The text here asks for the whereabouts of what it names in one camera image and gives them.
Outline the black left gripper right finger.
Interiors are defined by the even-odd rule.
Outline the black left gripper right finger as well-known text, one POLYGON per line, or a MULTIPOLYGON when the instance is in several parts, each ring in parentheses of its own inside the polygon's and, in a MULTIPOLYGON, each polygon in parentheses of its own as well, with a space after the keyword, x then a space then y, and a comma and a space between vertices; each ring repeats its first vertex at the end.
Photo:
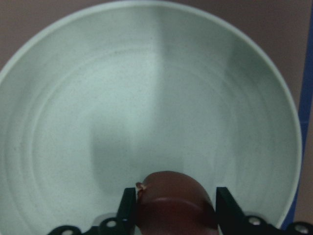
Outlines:
POLYGON ((227 187, 216 188, 216 216, 223 235, 245 235, 245 214, 227 187))

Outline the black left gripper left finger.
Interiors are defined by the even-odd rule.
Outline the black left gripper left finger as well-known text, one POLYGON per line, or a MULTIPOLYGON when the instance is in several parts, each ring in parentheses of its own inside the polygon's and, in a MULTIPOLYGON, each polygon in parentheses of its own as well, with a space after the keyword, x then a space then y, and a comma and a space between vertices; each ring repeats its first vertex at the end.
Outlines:
POLYGON ((116 214, 122 235, 133 235, 135 230, 136 190, 125 188, 116 214))

